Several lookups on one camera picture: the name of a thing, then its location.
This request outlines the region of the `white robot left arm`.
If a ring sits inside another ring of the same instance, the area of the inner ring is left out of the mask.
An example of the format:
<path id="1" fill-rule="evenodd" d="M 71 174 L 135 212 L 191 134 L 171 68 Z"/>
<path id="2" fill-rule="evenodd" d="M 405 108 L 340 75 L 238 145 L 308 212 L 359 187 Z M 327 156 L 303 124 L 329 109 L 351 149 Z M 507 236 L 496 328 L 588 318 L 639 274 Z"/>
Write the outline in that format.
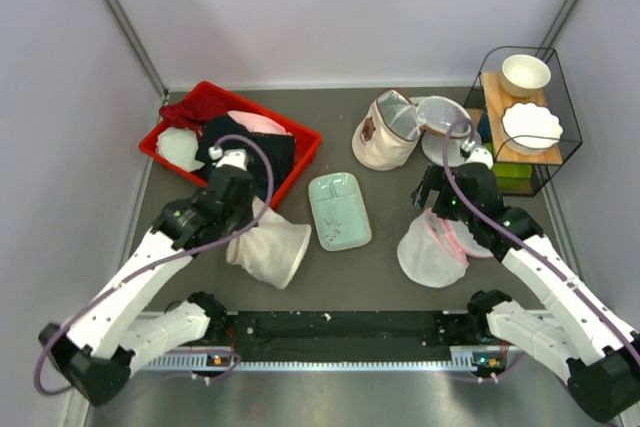
<path id="1" fill-rule="evenodd" d="M 227 311 L 213 295 L 196 292 L 143 325 L 133 323 L 159 290 L 201 252 L 222 246 L 254 224 L 254 182 L 243 167 L 219 165 L 206 187 L 166 204 L 125 265 L 83 310 L 39 333 L 36 390 L 51 363 L 93 406 L 118 395 L 156 358 L 184 344 L 216 343 L 228 331 Z"/>

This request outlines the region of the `white mesh bra laundry bag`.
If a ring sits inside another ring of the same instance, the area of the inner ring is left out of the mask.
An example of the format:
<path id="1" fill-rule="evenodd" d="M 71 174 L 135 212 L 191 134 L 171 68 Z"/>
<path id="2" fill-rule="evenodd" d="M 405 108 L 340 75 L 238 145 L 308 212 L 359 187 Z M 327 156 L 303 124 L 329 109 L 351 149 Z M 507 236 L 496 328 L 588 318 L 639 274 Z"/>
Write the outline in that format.
<path id="1" fill-rule="evenodd" d="M 259 281 L 284 289 L 304 259 L 311 234 L 309 224 L 293 224 L 267 207 L 256 226 L 228 244 L 226 261 Z"/>

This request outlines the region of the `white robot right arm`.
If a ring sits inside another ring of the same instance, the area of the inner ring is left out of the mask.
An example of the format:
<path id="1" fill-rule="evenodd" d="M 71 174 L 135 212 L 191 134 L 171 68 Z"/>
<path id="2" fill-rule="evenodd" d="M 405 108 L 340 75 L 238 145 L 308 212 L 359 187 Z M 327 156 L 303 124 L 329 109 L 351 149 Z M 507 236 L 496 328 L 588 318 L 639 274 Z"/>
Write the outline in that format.
<path id="1" fill-rule="evenodd" d="M 590 291 L 526 210 L 505 205 L 485 164 L 428 166 L 414 205 L 424 207 L 430 193 L 437 195 L 433 213 L 466 226 L 555 320 L 547 324 L 501 291 L 479 292 L 468 305 L 469 335 L 481 343 L 505 340 L 547 367 L 591 419 L 638 425 L 638 329 Z"/>

